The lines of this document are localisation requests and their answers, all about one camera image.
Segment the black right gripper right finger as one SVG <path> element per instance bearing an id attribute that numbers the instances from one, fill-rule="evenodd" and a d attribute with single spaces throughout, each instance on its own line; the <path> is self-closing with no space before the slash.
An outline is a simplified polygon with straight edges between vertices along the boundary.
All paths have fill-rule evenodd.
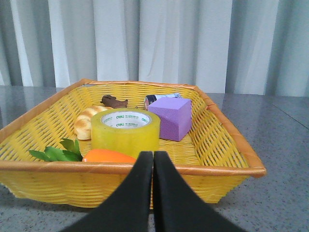
<path id="1" fill-rule="evenodd" d="M 157 232 L 243 232 L 204 203 L 176 170 L 167 152 L 154 153 L 153 207 Z"/>

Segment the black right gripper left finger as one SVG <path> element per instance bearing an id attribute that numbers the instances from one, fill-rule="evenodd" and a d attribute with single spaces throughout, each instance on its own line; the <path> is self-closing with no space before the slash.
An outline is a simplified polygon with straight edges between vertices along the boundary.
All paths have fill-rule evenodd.
<path id="1" fill-rule="evenodd" d="M 148 231 L 152 171 L 152 152 L 141 152 L 120 186 L 99 207 L 63 231 Z"/>

